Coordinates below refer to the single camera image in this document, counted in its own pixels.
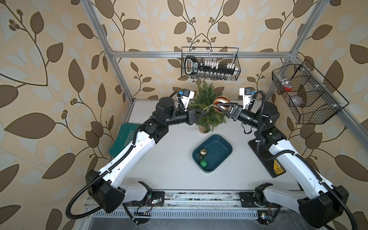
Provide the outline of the small green christmas tree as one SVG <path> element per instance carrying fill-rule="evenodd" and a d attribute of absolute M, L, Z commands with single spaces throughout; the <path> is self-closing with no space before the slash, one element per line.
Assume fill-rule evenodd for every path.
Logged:
<path fill-rule="evenodd" d="M 198 108 L 208 111 L 208 114 L 196 124 L 199 126 L 201 133 L 210 133 L 214 131 L 214 128 L 222 123 L 226 123 L 225 116 L 222 113 L 218 113 L 213 108 L 213 102 L 215 98 L 222 96 L 222 92 L 216 91 L 212 84 L 206 82 L 202 83 L 198 87 L 198 95 L 194 101 L 189 104 L 190 108 Z"/>

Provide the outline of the shiny gold ball ornament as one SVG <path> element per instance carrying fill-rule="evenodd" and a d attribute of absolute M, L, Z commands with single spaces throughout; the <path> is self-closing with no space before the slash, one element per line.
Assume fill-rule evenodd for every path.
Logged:
<path fill-rule="evenodd" d="M 205 158 L 207 156 L 208 152 L 206 149 L 201 149 L 199 152 L 198 152 L 198 156 L 199 158 Z"/>

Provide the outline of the red gold striped ornament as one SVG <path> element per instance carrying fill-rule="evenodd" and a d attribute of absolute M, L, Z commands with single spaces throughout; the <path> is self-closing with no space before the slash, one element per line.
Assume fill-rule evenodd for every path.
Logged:
<path fill-rule="evenodd" d="M 221 104 L 221 103 L 230 103 L 230 100 L 224 96 L 218 96 L 217 98 L 215 98 L 213 102 L 213 108 L 215 109 L 216 112 L 218 112 L 216 108 L 216 104 Z"/>

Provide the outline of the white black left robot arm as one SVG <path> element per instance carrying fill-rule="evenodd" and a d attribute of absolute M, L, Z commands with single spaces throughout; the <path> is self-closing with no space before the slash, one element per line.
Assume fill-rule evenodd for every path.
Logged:
<path fill-rule="evenodd" d="M 207 114 L 205 110 L 185 108 L 181 99 L 178 102 L 179 107 L 176 108 L 174 99 L 161 98 L 149 119 L 137 127 L 128 146 L 99 171 L 90 170 L 87 173 L 86 186 L 71 199 L 66 207 L 67 218 L 81 219 L 101 209 L 111 213 L 122 203 L 147 199 L 149 189 L 144 183 L 139 182 L 136 187 L 122 185 L 127 173 L 168 133 L 170 125 L 182 123 L 192 125 Z M 72 214 L 73 204 L 84 192 L 88 192 L 99 206 L 82 214 Z"/>

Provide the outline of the green glitter ball ornament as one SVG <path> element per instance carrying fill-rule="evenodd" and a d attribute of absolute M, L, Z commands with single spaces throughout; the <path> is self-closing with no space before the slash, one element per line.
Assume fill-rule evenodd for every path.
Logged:
<path fill-rule="evenodd" d="M 201 159 L 201 160 L 199 161 L 199 165 L 201 166 L 201 168 L 203 168 L 203 169 L 207 169 L 207 168 L 208 168 L 208 166 L 209 166 L 209 163 L 208 163 L 208 161 L 207 161 L 207 160 L 205 160 L 205 159 Z"/>

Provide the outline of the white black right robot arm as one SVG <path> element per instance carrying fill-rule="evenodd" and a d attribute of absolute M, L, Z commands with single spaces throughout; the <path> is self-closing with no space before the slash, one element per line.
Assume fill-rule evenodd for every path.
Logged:
<path fill-rule="evenodd" d="M 217 97 L 213 105 L 227 118 L 256 128 L 255 153 L 258 159 L 263 162 L 279 161 L 302 188 L 302 191 L 295 192 L 264 183 L 259 201 L 295 211 L 314 228 L 331 229 L 328 223 L 346 213 L 352 229 L 358 229 L 357 221 L 347 207 L 348 191 L 324 178 L 274 126 L 279 112 L 274 104 L 266 102 L 263 91 L 246 95 L 243 105 L 230 103 L 222 96 Z"/>

